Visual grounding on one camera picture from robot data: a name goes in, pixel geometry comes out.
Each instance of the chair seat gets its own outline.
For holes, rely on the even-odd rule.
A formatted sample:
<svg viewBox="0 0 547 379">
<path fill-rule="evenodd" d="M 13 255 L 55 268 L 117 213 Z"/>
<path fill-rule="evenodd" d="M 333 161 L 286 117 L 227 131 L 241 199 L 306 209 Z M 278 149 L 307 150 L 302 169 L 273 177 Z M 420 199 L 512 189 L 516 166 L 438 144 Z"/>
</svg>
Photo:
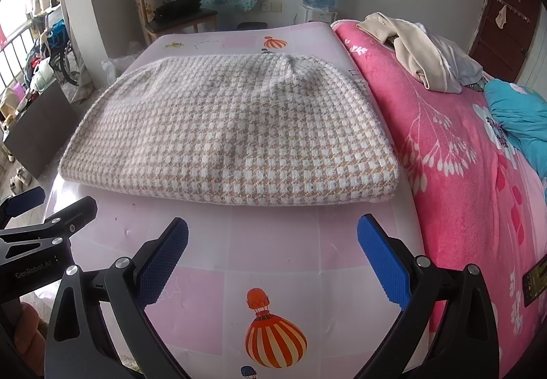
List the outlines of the chair seat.
<svg viewBox="0 0 547 379">
<path fill-rule="evenodd" d="M 189 24 L 192 21 L 197 21 L 199 19 L 214 16 L 216 14 L 218 14 L 216 10 L 211 10 L 209 8 L 200 8 L 197 12 L 193 12 L 190 15 L 177 17 L 166 23 L 159 23 L 155 20 L 151 20 L 149 23 L 146 23 L 146 29 L 150 33 L 158 34 L 162 33 L 165 30 L 169 30 L 170 28 L 179 27 L 179 25 Z"/>
</svg>

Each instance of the black bag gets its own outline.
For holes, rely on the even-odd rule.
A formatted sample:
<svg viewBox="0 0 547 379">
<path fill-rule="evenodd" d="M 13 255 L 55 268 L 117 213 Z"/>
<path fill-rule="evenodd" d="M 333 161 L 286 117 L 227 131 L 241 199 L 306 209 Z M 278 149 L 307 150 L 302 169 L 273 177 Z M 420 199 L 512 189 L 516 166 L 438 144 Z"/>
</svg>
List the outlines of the black bag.
<svg viewBox="0 0 547 379">
<path fill-rule="evenodd" d="M 201 8 L 201 0 L 177 0 L 159 6 L 154 11 L 154 21 L 168 23 L 182 16 L 191 15 Z"/>
</svg>

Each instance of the hand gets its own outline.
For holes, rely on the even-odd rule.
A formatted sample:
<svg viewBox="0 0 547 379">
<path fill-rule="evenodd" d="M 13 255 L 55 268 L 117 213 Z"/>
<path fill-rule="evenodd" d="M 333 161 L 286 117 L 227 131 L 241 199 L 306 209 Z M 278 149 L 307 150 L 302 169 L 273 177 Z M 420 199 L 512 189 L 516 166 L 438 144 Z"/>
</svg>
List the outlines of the hand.
<svg viewBox="0 0 547 379">
<path fill-rule="evenodd" d="M 13 342 L 29 368 L 38 376 L 44 375 L 45 340 L 38 332 L 40 318 L 28 303 L 21 303 L 23 314 L 15 326 Z"/>
</svg>

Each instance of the electrical socket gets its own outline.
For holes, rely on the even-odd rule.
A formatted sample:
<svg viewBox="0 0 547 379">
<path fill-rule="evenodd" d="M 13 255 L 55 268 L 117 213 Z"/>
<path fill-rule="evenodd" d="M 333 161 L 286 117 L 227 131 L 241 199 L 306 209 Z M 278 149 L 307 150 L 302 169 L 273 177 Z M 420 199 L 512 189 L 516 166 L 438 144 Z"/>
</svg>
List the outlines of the electrical socket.
<svg viewBox="0 0 547 379">
<path fill-rule="evenodd" d="M 272 2 L 271 3 L 271 9 L 272 12 L 281 12 L 281 3 L 280 2 Z"/>
</svg>

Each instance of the metal bolt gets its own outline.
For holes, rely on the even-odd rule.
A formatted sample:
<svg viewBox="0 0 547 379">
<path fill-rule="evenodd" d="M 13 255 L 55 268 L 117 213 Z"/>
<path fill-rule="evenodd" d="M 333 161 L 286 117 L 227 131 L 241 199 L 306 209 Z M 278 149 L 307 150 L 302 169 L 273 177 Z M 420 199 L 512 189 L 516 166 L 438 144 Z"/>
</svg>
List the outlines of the metal bolt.
<svg viewBox="0 0 547 379">
<path fill-rule="evenodd" d="M 471 263 L 467 267 L 467 271 L 469 271 L 472 275 L 478 275 L 480 273 L 480 269 L 476 264 Z"/>
<path fill-rule="evenodd" d="M 431 266 L 431 260 L 428 259 L 425 255 L 419 256 L 416 259 L 416 263 L 422 268 L 428 268 L 429 266 Z"/>
<path fill-rule="evenodd" d="M 120 257 L 116 260 L 116 267 L 123 269 L 129 264 L 130 260 L 127 257 Z"/>
<path fill-rule="evenodd" d="M 78 272 L 78 267 L 75 264 L 71 264 L 67 268 L 67 275 L 75 275 Z"/>
</svg>

